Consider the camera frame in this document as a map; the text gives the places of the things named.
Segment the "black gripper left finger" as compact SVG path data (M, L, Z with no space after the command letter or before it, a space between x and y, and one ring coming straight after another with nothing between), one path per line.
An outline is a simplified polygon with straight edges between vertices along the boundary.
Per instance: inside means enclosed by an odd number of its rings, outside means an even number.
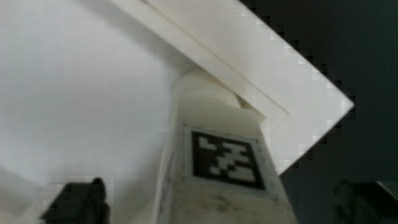
M102 179L67 183L40 215L44 224L110 224Z

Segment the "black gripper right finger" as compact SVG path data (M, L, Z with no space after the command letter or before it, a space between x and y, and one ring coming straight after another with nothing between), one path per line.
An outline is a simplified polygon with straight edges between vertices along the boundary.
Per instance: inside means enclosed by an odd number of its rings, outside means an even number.
M398 183L349 182L333 188L332 224L398 224Z

